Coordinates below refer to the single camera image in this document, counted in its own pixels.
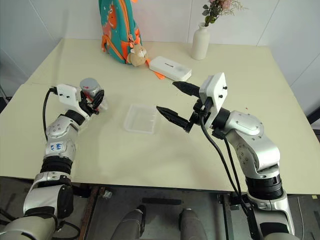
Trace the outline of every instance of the handwritten label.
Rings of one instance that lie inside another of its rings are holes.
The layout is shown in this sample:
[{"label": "handwritten label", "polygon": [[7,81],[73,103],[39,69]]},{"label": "handwritten label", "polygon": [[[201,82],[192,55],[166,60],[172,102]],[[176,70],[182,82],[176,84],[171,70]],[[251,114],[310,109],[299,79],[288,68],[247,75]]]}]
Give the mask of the handwritten label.
[{"label": "handwritten label", "polygon": [[61,153],[65,151],[65,145],[63,141],[52,142],[49,146],[50,153]]}]

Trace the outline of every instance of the plastic tray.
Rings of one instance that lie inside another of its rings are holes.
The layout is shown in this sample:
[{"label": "plastic tray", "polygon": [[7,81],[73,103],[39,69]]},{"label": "plastic tray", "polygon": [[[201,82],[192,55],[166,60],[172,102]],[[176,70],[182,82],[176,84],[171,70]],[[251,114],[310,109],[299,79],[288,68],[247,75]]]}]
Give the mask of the plastic tray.
[{"label": "plastic tray", "polygon": [[153,134],[157,109],[155,106],[131,104],[124,121],[124,129],[129,132]]}]

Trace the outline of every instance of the pink flower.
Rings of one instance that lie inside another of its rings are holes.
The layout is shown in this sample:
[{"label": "pink flower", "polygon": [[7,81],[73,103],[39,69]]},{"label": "pink flower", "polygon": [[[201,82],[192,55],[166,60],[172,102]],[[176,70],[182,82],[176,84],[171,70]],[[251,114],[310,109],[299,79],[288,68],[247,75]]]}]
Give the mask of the pink flower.
[{"label": "pink flower", "polygon": [[232,3],[232,0],[223,0],[223,1],[220,0],[220,5],[223,10],[230,9],[231,3]]}]

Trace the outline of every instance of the wall tile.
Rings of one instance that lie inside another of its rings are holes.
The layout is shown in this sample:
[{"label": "wall tile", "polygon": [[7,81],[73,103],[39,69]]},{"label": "wall tile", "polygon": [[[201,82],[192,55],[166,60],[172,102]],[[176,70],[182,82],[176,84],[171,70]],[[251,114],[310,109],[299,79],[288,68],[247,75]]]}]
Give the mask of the wall tile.
[{"label": "wall tile", "polygon": [[306,115],[320,107],[320,55],[292,84],[291,88]]},{"label": "wall tile", "polygon": [[259,42],[291,85],[320,53],[320,1],[280,0]]},{"label": "wall tile", "polygon": [[30,76],[55,42],[29,1],[1,0],[0,47]]},{"label": "wall tile", "polygon": [[28,76],[1,48],[0,50],[0,85],[7,96],[13,96]]},{"label": "wall tile", "polygon": [[[210,42],[214,44],[256,45],[261,37],[278,0],[240,0],[248,9],[235,12],[235,16],[221,16],[210,25]],[[194,33],[204,22],[203,5],[206,0],[193,0],[188,42],[192,43]]]},{"label": "wall tile", "polygon": [[98,0],[31,0],[48,31],[60,38],[101,39]]},{"label": "wall tile", "polygon": [[138,0],[133,16],[143,41],[187,42],[191,0]]}]

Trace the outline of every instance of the backpack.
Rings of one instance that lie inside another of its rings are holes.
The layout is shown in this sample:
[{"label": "backpack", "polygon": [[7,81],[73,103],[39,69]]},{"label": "backpack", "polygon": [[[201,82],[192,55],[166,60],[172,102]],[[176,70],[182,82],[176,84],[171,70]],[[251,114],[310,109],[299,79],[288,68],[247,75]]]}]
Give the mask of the backpack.
[{"label": "backpack", "polygon": [[99,10],[103,30],[102,50],[120,63],[129,64],[128,54],[134,45],[141,44],[140,30],[134,20],[130,0],[99,0]]}]

